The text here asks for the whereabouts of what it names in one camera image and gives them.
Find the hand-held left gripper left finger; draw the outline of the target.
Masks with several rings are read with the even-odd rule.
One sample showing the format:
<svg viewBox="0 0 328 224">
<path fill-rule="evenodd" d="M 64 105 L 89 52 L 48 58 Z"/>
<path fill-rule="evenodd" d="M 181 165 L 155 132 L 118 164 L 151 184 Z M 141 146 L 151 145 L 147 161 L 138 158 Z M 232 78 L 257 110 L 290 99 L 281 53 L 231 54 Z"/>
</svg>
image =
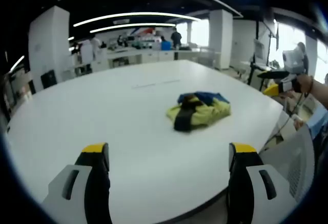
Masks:
<svg viewBox="0 0 328 224">
<path fill-rule="evenodd" d="M 112 223 L 109 169 L 107 143 L 85 147 L 49 183 L 42 208 L 56 223 Z"/>
</svg>

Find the person's right hand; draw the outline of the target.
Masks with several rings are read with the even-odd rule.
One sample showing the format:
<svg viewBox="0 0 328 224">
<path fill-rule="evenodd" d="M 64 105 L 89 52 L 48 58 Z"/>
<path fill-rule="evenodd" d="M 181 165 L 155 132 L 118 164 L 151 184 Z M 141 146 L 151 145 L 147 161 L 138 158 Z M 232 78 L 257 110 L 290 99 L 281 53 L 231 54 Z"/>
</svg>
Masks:
<svg viewBox="0 0 328 224">
<path fill-rule="evenodd" d="M 300 84 L 300 90 L 302 93 L 310 93 L 313 85 L 313 77 L 306 74 L 299 75 L 297 81 Z"/>
</svg>

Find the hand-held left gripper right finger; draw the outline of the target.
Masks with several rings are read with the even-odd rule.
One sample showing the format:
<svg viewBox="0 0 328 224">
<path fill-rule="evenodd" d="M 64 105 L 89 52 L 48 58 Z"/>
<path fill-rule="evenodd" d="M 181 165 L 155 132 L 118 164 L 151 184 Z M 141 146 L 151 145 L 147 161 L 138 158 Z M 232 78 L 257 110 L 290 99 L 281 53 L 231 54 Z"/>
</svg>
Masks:
<svg viewBox="0 0 328 224">
<path fill-rule="evenodd" d="M 256 149 L 229 144 L 227 223 L 281 223 L 296 205 L 288 181 Z"/>
</svg>

